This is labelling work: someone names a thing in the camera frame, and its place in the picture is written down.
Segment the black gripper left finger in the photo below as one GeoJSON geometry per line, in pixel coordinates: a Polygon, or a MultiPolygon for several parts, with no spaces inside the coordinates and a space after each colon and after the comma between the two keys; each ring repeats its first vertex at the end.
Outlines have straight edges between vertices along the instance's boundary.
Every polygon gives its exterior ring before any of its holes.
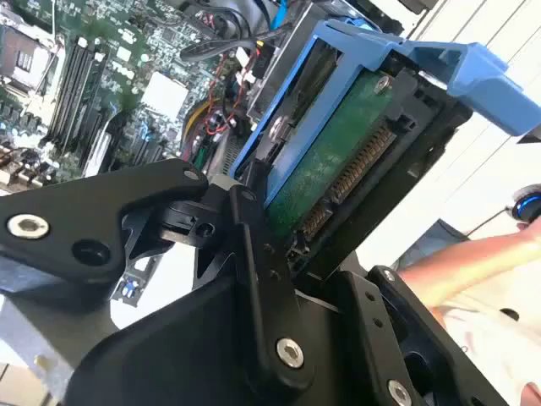
{"type": "Polygon", "coordinates": [[[309,336],[285,256],[258,196],[210,184],[179,159],[1,199],[1,290],[82,321],[135,263],[176,244],[195,250],[192,292],[230,278],[243,367],[254,392],[305,392],[309,336]]]}

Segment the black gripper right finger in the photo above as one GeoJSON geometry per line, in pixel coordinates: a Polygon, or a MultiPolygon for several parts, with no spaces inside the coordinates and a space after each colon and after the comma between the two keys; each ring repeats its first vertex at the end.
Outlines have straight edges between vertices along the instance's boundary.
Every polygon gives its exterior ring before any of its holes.
{"type": "Polygon", "coordinates": [[[371,405],[503,405],[505,400],[393,271],[337,275],[353,380],[371,405]]]}

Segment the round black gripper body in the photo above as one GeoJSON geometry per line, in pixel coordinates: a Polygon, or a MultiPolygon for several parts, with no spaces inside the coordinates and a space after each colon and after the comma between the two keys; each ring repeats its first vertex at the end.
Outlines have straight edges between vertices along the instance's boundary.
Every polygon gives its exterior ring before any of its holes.
{"type": "Polygon", "coordinates": [[[314,380],[296,398],[250,386],[237,332],[234,285],[213,282],[98,343],[73,373],[66,405],[374,405],[346,353],[343,319],[298,294],[314,380]]]}

